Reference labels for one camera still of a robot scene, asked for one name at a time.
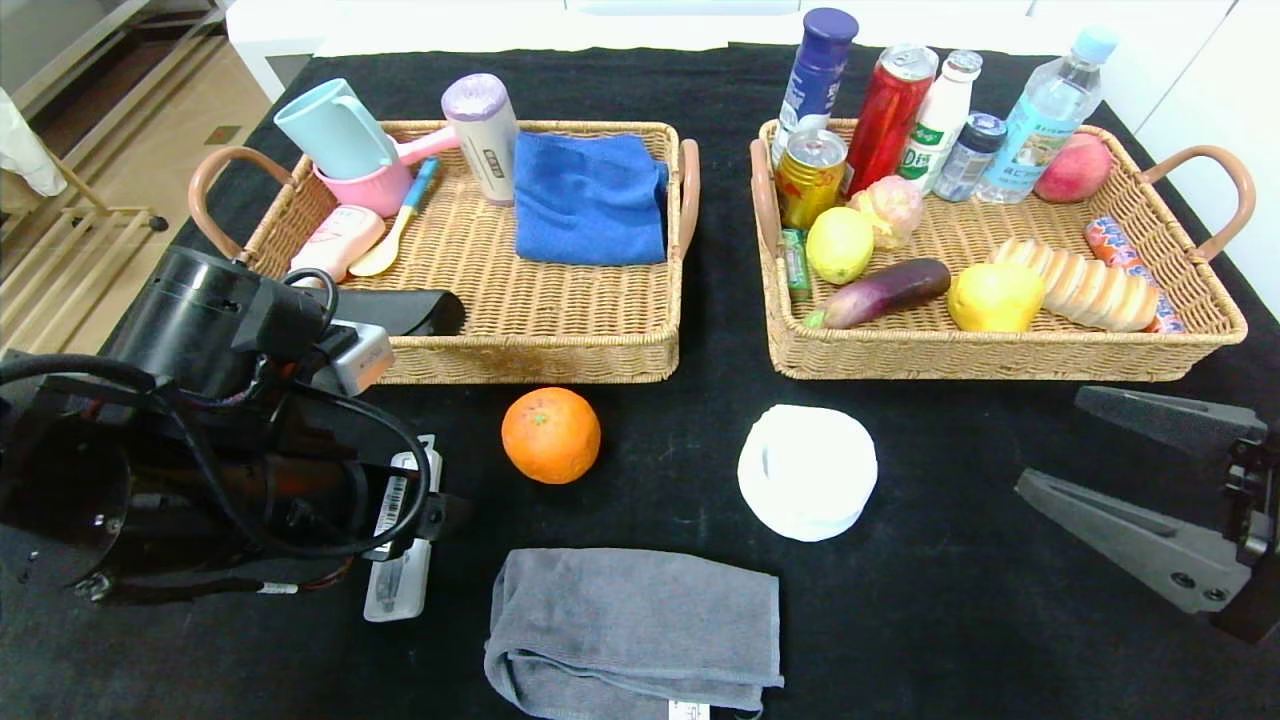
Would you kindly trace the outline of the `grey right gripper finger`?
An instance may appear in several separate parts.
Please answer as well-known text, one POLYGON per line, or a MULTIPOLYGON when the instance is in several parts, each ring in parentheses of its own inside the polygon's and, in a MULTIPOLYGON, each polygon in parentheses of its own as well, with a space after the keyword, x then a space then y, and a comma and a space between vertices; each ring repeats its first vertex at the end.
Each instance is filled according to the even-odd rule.
POLYGON ((1015 491, 1033 509, 1184 612, 1219 612, 1252 577, 1217 532, 1027 469, 1015 491))
POLYGON ((1074 404, 1201 460, 1268 455, 1268 424, 1248 407, 1103 386, 1079 388, 1074 404))

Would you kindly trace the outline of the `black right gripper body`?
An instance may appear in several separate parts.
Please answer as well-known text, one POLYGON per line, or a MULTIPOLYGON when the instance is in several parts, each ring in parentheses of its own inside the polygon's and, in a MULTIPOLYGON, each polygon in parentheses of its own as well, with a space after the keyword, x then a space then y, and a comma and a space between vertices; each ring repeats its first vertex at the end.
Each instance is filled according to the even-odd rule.
POLYGON ((1277 425, 1257 418, 1211 418, 1210 434, 1226 456, 1228 501, 1210 598, 1215 625, 1262 644, 1277 629, 1277 425))

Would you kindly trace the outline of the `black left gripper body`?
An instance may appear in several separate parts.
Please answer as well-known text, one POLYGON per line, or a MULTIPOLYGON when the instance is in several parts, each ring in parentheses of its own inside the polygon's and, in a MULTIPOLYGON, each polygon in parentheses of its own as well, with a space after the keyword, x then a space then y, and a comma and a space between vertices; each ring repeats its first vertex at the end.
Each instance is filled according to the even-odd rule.
POLYGON ((399 559, 413 542, 419 474, 353 460, 271 459, 268 529, 298 559, 399 559))

